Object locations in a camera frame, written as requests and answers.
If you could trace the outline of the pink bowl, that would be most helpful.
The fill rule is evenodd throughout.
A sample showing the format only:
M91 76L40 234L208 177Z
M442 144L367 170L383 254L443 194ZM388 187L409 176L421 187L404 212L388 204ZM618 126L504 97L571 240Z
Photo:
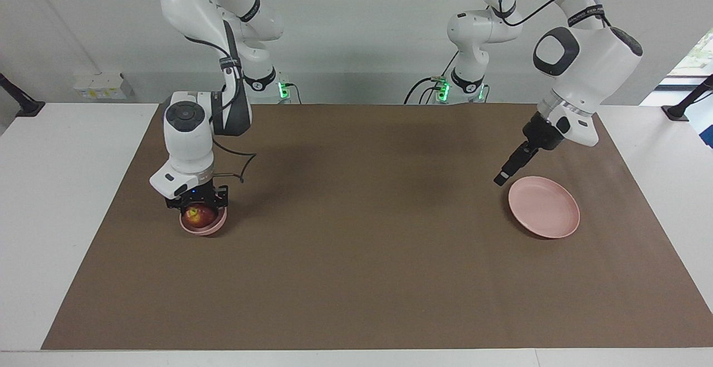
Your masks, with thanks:
M179 221L181 228L184 231L199 237L206 237L221 230L227 220L227 215L227 207L219 208L217 210L216 219L212 223L209 223L209 225L206 225L206 227L202 228L192 227L189 225L188 220L186 220L186 217L183 217L183 215L180 216Z

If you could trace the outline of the pink plate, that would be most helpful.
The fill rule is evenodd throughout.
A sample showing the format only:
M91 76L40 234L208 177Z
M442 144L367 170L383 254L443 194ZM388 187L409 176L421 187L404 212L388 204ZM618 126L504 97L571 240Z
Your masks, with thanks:
M580 208L572 194L545 177L529 176L514 182L507 203L515 220L538 237L565 238L580 227Z

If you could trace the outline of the white wall socket box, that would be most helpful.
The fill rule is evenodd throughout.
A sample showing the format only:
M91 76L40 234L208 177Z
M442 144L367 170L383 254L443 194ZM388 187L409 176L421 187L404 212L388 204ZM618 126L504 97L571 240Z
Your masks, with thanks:
M128 100L134 93L128 80L120 72L99 75L78 75L73 89L83 100Z

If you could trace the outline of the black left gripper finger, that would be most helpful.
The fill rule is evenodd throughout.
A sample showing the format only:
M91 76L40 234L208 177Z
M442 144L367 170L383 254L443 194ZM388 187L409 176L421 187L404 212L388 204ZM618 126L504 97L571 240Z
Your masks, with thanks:
M494 183L500 187L504 186L507 180L517 174L520 169L524 168L538 151L539 148L532 146L529 141L520 144L520 146L510 154L504 166L501 167L501 171L494 177Z

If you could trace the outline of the red apple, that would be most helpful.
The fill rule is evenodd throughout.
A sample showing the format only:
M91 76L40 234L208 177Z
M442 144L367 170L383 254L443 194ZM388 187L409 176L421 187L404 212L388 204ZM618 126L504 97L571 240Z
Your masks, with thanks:
M217 220L217 210L205 204L190 204L183 212L181 221L185 227L201 229Z

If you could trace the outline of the black clamp stand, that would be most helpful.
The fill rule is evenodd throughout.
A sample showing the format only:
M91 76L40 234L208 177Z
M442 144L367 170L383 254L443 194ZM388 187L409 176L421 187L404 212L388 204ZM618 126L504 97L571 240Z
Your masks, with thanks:
M702 80L702 82L695 87L693 85L671 85L669 90L690 90L687 96L677 103L677 105L660 106L663 113L671 121L683 121L683 123L687 123L688 118L685 115L685 111L687 111L690 106L695 105L699 101L705 100L708 96L713 95L713 74L708 75L708 77Z
M46 105L45 101L34 100L28 93L8 80L3 73L0 73L0 87L20 106L20 110L16 113L18 118L33 118Z

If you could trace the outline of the brown table mat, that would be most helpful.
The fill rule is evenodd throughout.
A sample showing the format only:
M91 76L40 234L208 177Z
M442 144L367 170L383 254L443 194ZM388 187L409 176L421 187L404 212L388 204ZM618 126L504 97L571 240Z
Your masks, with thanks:
M713 347L713 314L611 136L542 151L567 238L494 177L533 105L255 105L224 227L197 237L150 186L151 122L44 350Z

